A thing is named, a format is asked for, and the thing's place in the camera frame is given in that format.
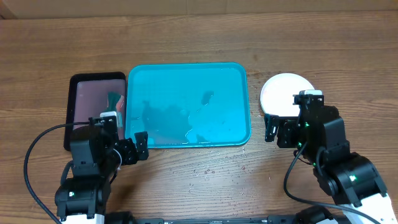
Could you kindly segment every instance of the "phone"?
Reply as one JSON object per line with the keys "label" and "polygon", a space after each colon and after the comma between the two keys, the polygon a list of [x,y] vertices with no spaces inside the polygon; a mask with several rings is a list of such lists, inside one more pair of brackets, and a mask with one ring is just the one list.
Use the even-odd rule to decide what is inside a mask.
{"label": "phone", "polygon": [[[99,118],[101,113],[115,111],[121,118],[119,139],[124,139],[126,124],[126,76],[122,72],[84,73],[71,77],[67,106],[67,123]],[[70,135],[79,126],[65,128],[63,147],[70,151]]]}

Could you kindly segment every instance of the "wood grain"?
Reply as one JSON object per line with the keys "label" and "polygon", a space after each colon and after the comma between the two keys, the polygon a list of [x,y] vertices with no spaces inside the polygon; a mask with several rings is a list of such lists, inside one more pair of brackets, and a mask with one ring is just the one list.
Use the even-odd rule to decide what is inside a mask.
{"label": "wood grain", "polygon": [[[306,208],[282,190],[292,150],[264,142],[259,94],[281,72],[302,75],[324,91],[327,104],[339,108],[352,150],[373,161],[398,209],[397,11],[109,17],[0,21],[0,222],[51,223],[25,187],[22,163],[39,133],[65,122],[72,75],[128,74],[148,63],[230,61],[248,73],[249,142],[151,150],[148,161],[123,167],[109,212],[219,218]],[[70,160],[62,141],[63,130],[44,136],[29,162],[32,186],[53,212],[60,174]],[[289,189],[332,202],[302,163]]]}

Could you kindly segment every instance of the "water spill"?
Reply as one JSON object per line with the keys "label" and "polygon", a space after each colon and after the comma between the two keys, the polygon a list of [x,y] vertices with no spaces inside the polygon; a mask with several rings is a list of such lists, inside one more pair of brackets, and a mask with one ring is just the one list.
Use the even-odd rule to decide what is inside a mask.
{"label": "water spill", "polygon": [[144,129],[149,136],[152,136],[155,144],[188,143],[187,134],[192,130],[188,122],[189,111],[177,105],[161,110],[151,107],[147,101],[143,103],[145,105],[142,111]]}
{"label": "water spill", "polygon": [[203,136],[197,134],[197,142],[198,142],[198,143],[209,143],[210,141],[209,141],[209,140],[206,140],[205,137],[203,137]]}
{"label": "water spill", "polygon": [[210,102],[210,98],[214,96],[214,91],[207,91],[203,94],[203,97],[201,99],[202,105],[207,105]]}

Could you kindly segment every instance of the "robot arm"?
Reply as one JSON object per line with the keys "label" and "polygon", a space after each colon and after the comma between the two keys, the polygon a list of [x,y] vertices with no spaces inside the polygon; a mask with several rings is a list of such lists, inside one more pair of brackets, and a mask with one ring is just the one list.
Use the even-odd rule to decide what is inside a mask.
{"label": "robot arm", "polygon": [[[106,203],[119,167],[148,158],[148,134],[136,133],[136,144],[132,139],[119,140],[119,123],[116,114],[107,113],[101,118],[90,118],[90,125],[73,130],[70,141],[73,161],[65,168],[55,194],[57,216],[63,224],[103,224],[105,220],[130,223],[133,219],[130,213],[123,212],[106,216]],[[73,178],[66,179],[69,167]]]}
{"label": "robot arm", "polygon": [[[397,223],[379,172],[367,158],[350,152],[337,108],[324,105],[320,90],[301,91],[294,96],[294,104],[300,107],[298,117],[266,115],[266,141],[277,135],[279,147],[300,148],[305,143],[304,158],[313,164],[321,189],[337,205],[363,212],[380,223]],[[344,214],[352,224],[372,223],[351,212]]]}

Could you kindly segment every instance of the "blue tray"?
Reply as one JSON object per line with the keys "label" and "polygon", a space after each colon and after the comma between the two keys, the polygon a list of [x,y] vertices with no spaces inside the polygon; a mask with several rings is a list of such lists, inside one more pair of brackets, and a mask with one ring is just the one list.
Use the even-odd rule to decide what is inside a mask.
{"label": "blue tray", "polygon": [[139,65],[129,75],[126,138],[149,148],[235,146],[251,135],[246,71],[237,63]]}

